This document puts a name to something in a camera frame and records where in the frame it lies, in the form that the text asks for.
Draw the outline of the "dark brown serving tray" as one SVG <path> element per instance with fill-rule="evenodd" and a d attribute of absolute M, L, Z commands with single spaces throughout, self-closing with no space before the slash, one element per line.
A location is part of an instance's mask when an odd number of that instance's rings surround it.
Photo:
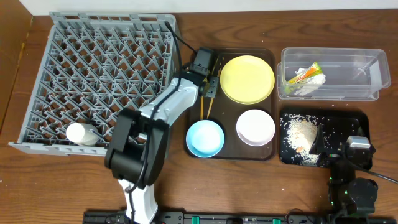
<path fill-rule="evenodd" d="M 265 60 L 271 69 L 275 69 L 274 54 L 268 49 L 255 48 L 223 48 L 214 49 L 215 62 L 219 55 L 223 57 L 222 68 L 231 59 L 242 56 L 252 55 Z M 206 118 L 210 98 L 204 99 L 203 117 Z M 265 100 L 253 105 L 243 105 L 229 99 L 218 87 L 216 97 L 213 102 L 209 120 L 218 123 L 224 131 L 225 141 L 222 150 L 213 159 L 227 160 L 247 160 L 247 161 L 266 161 L 275 154 L 275 141 L 271 140 L 266 145 L 254 147 L 244 143 L 237 135 L 236 122 L 239 116 L 247 110 L 258 109 L 267 112 L 274 118 L 274 94 L 271 93 Z M 189 108 L 187 126 L 200 120 L 200 100 Z"/>

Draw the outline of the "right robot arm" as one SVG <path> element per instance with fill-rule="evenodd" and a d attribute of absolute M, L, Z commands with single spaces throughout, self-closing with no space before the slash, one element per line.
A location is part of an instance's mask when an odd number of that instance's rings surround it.
<path fill-rule="evenodd" d="M 365 136 L 349 136 L 336 152 L 325 146 L 323 126 L 319 125 L 310 154 L 318 155 L 318 165 L 330 169 L 328 196 L 332 212 L 318 223 L 369 223 L 375 212 L 378 185 L 371 179 L 356 177 L 368 171 L 374 150 Z"/>

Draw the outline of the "grey plastic dish rack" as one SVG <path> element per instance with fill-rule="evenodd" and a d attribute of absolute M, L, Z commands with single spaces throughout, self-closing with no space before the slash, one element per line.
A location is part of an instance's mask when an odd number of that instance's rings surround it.
<path fill-rule="evenodd" d="M 19 138 L 28 154 L 104 156 L 118 113 L 149 104 L 178 67 L 171 14 L 52 12 L 53 26 Z M 67 139 L 72 123 L 93 125 L 93 146 Z"/>

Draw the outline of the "clear plastic waste bin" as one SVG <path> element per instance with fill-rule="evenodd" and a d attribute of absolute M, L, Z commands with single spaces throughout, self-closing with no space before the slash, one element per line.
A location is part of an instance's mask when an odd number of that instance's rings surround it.
<path fill-rule="evenodd" d="M 294 95 L 302 84 L 287 94 L 284 87 L 300 69 L 318 62 L 326 82 L 305 95 Z M 277 92 L 283 100 L 372 101 L 379 90 L 389 88 L 391 76 L 385 51 L 381 49 L 291 47 L 282 51 L 277 66 Z"/>

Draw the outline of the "white tissue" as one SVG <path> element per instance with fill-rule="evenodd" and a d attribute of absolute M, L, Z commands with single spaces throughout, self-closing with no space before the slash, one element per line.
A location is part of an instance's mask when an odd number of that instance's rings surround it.
<path fill-rule="evenodd" d="M 302 87 L 294 93 L 294 95 L 305 96 L 315 90 L 326 82 L 326 76 L 323 74 L 323 70 L 316 71 L 316 75 L 306 78 L 303 80 Z"/>

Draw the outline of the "white bowl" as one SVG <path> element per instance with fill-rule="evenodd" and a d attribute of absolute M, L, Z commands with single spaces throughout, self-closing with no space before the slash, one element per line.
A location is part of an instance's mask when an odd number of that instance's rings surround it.
<path fill-rule="evenodd" d="M 263 110 L 247 110 L 236 122 L 236 132 L 240 140 L 249 146 L 259 147 L 271 142 L 275 134 L 275 122 Z"/>

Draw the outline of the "white paper cup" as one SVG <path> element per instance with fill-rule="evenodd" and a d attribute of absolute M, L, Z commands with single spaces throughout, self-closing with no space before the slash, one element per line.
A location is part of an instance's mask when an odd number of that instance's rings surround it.
<path fill-rule="evenodd" d="M 72 123 L 66 130 L 67 139 L 77 145 L 93 146 L 100 139 L 97 129 L 86 123 Z"/>

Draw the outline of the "yellow round plate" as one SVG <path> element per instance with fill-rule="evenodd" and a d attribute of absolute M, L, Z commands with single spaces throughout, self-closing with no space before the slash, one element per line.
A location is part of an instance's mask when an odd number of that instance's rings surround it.
<path fill-rule="evenodd" d="M 231 59 L 221 69 L 220 85 L 229 99 L 251 105 L 265 100 L 272 93 L 275 76 L 265 60 L 242 55 Z"/>

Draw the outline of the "green orange snack wrapper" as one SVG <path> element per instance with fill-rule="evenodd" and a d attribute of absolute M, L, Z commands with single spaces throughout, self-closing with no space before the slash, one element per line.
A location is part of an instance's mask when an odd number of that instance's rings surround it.
<path fill-rule="evenodd" d="M 321 66 L 319 66 L 318 62 L 314 62 L 310 67 L 306 69 L 300 68 L 296 72 L 296 76 L 291 78 L 287 82 L 286 86 L 284 87 L 285 93 L 289 94 L 295 89 L 295 87 L 291 87 L 290 85 L 303 84 L 304 81 L 307 81 L 310 78 L 319 75 L 321 73 L 323 73 L 323 70 Z"/>

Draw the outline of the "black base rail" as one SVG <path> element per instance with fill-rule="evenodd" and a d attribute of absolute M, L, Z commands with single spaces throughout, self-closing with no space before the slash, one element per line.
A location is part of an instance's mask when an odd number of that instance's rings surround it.
<path fill-rule="evenodd" d="M 83 224 L 130 223 L 123 211 L 119 212 L 85 212 Z M 390 218 L 358 218 L 339 217 L 332 222 L 332 218 L 288 213 L 282 216 L 249 216 L 249 215 L 215 215 L 191 214 L 183 212 L 161 212 L 150 222 L 153 224 L 311 224 L 311 223 L 370 223 L 396 224 L 397 220 Z"/>

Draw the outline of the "black waste tray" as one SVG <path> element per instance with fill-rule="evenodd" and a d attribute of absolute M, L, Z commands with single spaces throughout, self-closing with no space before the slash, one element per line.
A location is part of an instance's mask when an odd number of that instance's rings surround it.
<path fill-rule="evenodd" d="M 371 138 L 369 120 L 362 111 L 286 106 L 279 116 L 279 159 L 284 164 L 328 167 L 331 162 L 322 160 L 322 156 L 337 155 L 340 144 L 350 136 Z M 319 126 L 325 152 L 311 154 Z"/>

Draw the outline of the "light blue bowl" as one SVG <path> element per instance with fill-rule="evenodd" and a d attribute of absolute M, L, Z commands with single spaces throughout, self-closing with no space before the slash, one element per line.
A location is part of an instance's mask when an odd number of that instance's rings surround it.
<path fill-rule="evenodd" d="M 191 125 L 185 137 L 189 152 L 200 158 L 217 155 L 222 150 L 224 141 L 223 129 L 210 120 L 197 121 Z"/>

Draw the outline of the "rice food scraps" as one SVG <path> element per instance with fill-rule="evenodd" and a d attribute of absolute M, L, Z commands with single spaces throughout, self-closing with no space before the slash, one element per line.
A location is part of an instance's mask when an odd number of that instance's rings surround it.
<path fill-rule="evenodd" d="M 283 113 L 280 116 L 279 157 L 285 164 L 320 166 L 318 154 L 309 150 L 315 140 L 319 124 L 323 127 L 326 147 L 336 149 L 360 127 L 356 118 Z"/>

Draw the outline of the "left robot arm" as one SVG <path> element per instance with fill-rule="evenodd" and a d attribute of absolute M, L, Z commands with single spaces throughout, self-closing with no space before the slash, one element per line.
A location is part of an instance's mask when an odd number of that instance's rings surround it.
<path fill-rule="evenodd" d="M 113 129 L 104 164 L 124 191 L 126 223 L 151 223 L 158 211 L 154 182 L 169 148 L 170 128 L 208 93 L 216 56 L 201 47 L 193 63 L 181 68 L 169 86 L 138 110 L 122 109 Z"/>

